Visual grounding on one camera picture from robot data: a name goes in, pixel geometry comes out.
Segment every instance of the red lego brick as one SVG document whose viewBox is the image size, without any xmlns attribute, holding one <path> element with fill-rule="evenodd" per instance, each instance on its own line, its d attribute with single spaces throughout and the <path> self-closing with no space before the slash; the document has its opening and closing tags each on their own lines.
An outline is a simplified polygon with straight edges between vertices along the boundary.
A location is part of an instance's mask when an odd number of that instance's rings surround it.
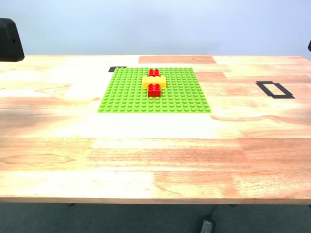
<svg viewBox="0 0 311 233">
<path fill-rule="evenodd" d="M 149 84 L 148 97 L 161 97 L 161 86 L 159 84 Z"/>
<path fill-rule="evenodd" d="M 160 76 L 160 70 L 158 70 L 158 69 L 150 69 L 148 71 L 148 76 L 153 76 L 153 77 Z"/>
</svg>

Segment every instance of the table surface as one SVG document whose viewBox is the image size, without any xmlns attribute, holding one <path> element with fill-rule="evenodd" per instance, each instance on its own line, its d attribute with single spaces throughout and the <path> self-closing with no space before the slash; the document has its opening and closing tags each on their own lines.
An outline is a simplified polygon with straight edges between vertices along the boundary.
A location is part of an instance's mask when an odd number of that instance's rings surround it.
<svg viewBox="0 0 311 233">
<path fill-rule="evenodd" d="M 192 67 L 212 113 L 98 114 L 117 66 Z M 299 56 L 0 63 L 4 202 L 311 204 L 310 137 L 311 62 Z"/>
</svg>

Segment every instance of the wall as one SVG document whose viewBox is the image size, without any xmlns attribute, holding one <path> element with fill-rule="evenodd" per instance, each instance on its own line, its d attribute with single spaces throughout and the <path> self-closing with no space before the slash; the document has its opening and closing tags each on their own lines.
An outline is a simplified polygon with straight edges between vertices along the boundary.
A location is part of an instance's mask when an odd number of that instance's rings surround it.
<svg viewBox="0 0 311 233">
<path fill-rule="evenodd" d="M 301 55 L 310 0 L 10 0 L 25 54 Z"/>
</svg>

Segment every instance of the yellow lego brick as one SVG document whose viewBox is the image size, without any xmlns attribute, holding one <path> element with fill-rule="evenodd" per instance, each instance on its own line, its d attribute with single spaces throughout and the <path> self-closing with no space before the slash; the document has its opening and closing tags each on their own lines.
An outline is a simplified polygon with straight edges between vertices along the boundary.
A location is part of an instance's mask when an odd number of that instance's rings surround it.
<svg viewBox="0 0 311 233">
<path fill-rule="evenodd" d="M 161 75 L 161 76 L 143 76 L 142 77 L 142 82 L 141 82 L 142 88 L 148 88 L 149 84 L 160 84 L 161 88 L 166 88 L 166 77 Z"/>
</svg>

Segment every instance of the green baseplate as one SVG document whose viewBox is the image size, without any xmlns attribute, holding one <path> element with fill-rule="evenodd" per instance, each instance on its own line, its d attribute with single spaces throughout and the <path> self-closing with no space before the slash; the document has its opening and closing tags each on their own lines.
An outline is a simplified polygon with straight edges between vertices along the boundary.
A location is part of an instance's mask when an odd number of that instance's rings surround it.
<svg viewBox="0 0 311 233">
<path fill-rule="evenodd" d="M 159 69 L 167 88 L 161 97 L 147 97 L 141 80 Z M 98 113 L 211 113 L 192 68 L 116 68 Z"/>
</svg>

